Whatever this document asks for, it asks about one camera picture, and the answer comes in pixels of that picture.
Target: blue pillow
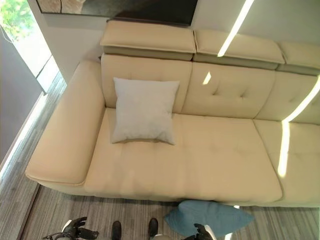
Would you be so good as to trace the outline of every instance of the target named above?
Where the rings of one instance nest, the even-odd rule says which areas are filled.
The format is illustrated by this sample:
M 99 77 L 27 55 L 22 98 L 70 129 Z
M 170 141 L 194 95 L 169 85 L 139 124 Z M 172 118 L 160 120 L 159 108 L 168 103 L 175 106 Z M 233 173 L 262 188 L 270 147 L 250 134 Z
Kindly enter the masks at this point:
M 179 234 L 189 237 L 197 233 L 194 224 L 209 225 L 218 238 L 249 224 L 250 214 L 214 201 L 186 200 L 164 217 Z

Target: sectional sofa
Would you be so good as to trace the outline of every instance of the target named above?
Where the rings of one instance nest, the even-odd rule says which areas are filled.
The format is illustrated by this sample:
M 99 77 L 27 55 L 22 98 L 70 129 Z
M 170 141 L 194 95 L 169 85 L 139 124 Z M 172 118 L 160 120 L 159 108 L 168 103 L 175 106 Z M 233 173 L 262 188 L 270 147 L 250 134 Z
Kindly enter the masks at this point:
M 79 63 L 26 176 L 72 195 L 319 207 L 320 93 L 287 128 L 281 121 L 314 88 L 320 46 L 238 34 L 217 57 L 226 36 L 108 22 L 101 63 Z M 113 77 L 180 81 L 172 110 L 176 145 L 111 143 Z

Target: gray wood floor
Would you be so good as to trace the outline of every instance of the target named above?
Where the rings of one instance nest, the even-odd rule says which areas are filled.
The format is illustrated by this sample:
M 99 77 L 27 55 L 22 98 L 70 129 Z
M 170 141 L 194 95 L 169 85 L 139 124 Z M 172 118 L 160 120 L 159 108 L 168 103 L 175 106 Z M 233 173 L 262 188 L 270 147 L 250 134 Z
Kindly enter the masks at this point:
M 38 184 L 25 177 L 25 169 L 66 84 L 59 73 L 48 90 L 40 117 L 19 143 L 0 179 L 0 240 L 16 240 L 24 225 Z
M 64 91 L 62 77 L 54 81 L 41 117 L 20 144 L 0 185 L 0 240 L 19 235 L 37 184 L 24 176 L 29 158 Z M 159 221 L 159 232 L 174 240 L 183 237 L 163 217 L 177 203 L 134 201 L 88 196 L 71 196 L 41 186 L 28 215 L 21 239 L 40 240 L 61 230 L 69 219 L 87 216 L 86 227 L 100 232 L 99 240 L 110 239 L 113 221 L 120 220 L 123 240 L 147 240 L 151 217 Z M 232 240 L 320 240 L 319 208 L 242 207 L 255 221 L 233 233 Z
M 41 239 L 60 231 L 69 219 L 84 216 L 88 217 L 85 227 L 100 232 L 98 240 L 110 239 L 111 225 L 116 220 L 122 224 L 123 240 L 147 240 L 147 225 L 152 217 L 158 219 L 160 233 L 173 240 L 183 239 L 163 219 L 176 205 L 71 196 L 41 186 L 21 239 Z M 255 221 L 234 232 L 232 240 L 319 240 L 319 208 L 252 206 L 241 209 L 252 214 Z

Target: tree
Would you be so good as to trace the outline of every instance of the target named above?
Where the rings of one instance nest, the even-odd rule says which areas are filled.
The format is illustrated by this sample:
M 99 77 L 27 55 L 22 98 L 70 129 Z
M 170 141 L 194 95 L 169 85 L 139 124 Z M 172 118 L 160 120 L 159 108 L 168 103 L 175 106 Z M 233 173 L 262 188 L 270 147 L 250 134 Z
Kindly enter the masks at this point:
M 0 0 L 0 10 L 0 24 L 14 41 L 32 32 L 35 20 L 27 0 Z

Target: shoe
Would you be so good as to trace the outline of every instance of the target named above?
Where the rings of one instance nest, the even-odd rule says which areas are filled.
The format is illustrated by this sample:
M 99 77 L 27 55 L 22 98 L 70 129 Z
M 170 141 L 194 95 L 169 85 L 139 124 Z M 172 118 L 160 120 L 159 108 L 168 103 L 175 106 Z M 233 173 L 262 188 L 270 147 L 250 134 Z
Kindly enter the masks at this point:
M 121 240 L 121 235 L 122 235 L 121 223 L 119 221 L 113 222 L 112 230 L 111 230 L 111 239 Z
M 158 220 L 156 218 L 151 218 L 148 227 L 148 237 L 149 239 L 153 238 L 158 234 Z

